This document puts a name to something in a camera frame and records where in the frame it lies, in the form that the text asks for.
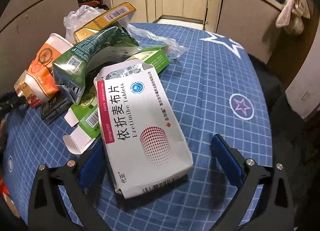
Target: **checkered tablecloth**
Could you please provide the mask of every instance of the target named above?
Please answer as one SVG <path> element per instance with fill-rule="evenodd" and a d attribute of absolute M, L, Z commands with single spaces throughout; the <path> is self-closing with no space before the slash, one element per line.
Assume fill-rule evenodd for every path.
<path fill-rule="evenodd" d="M 182 26 L 135 26 L 174 38 L 188 48 L 179 59 L 171 60 L 159 77 L 192 152 L 195 168 L 187 182 L 177 182 L 130 201 L 115 194 L 107 173 L 96 209 L 116 231 L 208 230 L 236 192 L 211 155 L 212 135 L 220 133 L 245 158 L 272 165 L 270 124 L 260 83 L 243 47 L 227 37 Z M 150 39 L 140 40 L 142 44 L 156 44 Z M 39 109 L 20 108 L 8 117 L 5 182 L 26 222 L 38 165 L 62 166 L 75 157 L 62 141 L 63 135 L 72 132 L 63 116 L 47 126 L 39 114 Z M 260 192 L 259 187 L 242 223 L 250 219 Z M 63 189 L 61 193 L 72 220 L 80 223 L 67 194 Z"/>

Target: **white star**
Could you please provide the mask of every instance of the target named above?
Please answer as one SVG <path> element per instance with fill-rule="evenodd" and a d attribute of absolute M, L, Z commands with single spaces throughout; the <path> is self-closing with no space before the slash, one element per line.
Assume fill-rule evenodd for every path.
<path fill-rule="evenodd" d="M 202 38 L 200 40 L 207 41 L 207 42 L 212 42 L 212 43 L 217 43 L 217 44 L 222 44 L 225 47 L 227 47 L 231 52 L 233 52 L 239 59 L 241 59 L 241 56 L 239 54 L 238 49 L 244 50 L 242 45 L 240 45 L 239 43 L 237 43 L 237 42 L 235 42 L 235 41 L 233 41 L 232 39 L 229 38 L 229 42 L 232 43 L 231 46 L 229 46 L 226 42 L 222 42 L 222 41 L 217 41 L 216 40 L 218 38 L 224 38 L 223 35 L 211 33 L 211 32 L 208 32 L 208 31 L 206 31 L 206 32 L 209 35 L 211 35 L 211 37 Z"/>

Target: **white circle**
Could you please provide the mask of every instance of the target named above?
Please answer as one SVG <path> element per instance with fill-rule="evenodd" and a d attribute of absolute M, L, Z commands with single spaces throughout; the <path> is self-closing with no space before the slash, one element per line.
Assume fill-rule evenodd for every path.
<path fill-rule="evenodd" d="M 241 117 L 241 116 L 238 115 L 238 113 L 234 110 L 234 108 L 232 107 L 232 98 L 233 98 L 234 96 L 243 97 L 243 98 L 245 98 L 245 99 L 249 102 L 249 104 L 251 105 L 251 109 L 252 109 L 252 115 L 251 115 L 249 118 Z M 234 94 L 232 94 L 232 95 L 230 96 L 230 98 L 229 98 L 229 105 L 230 105 L 230 108 L 232 109 L 233 113 L 234 113 L 238 118 L 241 118 L 242 120 L 250 120 L 250 119 L 252 119 L 253 116 L 254 116 L 253 104 L 251 103 L 251 101 L 250 101 L 246 96 L 244 96 L 244 95 L 242 95 L 242 94 L 240 94 L 240 93 L 234 93 Z"/>
<path fill-rule="evenodd" d="M 10 172 L 12 172 L 12 170 L 13 170 L 13 159 L 12 159 L 11 155 L 8 158 L 8 169 Z"/>

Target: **yellow oval logo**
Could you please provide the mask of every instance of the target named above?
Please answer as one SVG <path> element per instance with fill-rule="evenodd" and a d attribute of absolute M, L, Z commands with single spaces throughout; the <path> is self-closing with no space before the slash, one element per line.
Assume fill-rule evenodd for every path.
<path fill-rule="evenodd" d="M 94 99 L 94 94 L 92 94 L 92 93 L 85 94 L 82 97 L 81 102 L 80 102 L 81 107 L 86 108 L 86 107 L 90 106 L 93 99 Z"/>

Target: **white tile floor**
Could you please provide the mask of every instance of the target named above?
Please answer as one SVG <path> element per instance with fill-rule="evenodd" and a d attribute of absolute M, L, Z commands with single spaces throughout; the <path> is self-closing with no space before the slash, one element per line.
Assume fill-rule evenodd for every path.
<path fill-rule="evenodd" d="M 190 27 L 198 30 L 203 29 L 202 24 L 192 23 L 192 22 L 185 22 L 181 20 L 171 20 L 171 19 L 160 19 L 157 24 L 168 24 L 168 25 L 175 25 L 175 26 L 185 26 Z"/>

